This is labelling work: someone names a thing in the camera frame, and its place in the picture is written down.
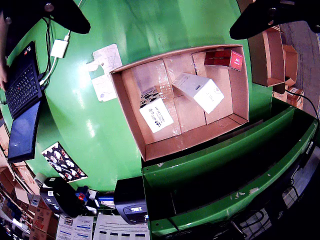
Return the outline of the person's right hand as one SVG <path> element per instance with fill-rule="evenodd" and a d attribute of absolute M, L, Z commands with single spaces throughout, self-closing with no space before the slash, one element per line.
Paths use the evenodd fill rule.
<path fill-rule="evenodd" d="M 7 84 L 8 84 L 8 67 L 1 67 L 0 68 L 0 87 L 4 91 L 7 90 Z"/>

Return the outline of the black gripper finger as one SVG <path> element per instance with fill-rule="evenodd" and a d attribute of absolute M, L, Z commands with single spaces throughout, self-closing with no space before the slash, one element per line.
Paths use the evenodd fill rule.
<path fill-rule="evenodd" d="M 304 21 L 310 30 L 320 32 L 318 0 L 256 0 L 244 8 L 231 26 L 231 39 L 243 40 L 281 24 Z"/>
<path fill-rule="evenodd" d="M 0 11 L 9 29 L 19 32 L 28 32 L 42 18 L 78 34 L 87 34 L 91 29 L 73 0 L 2 0 Z"/>

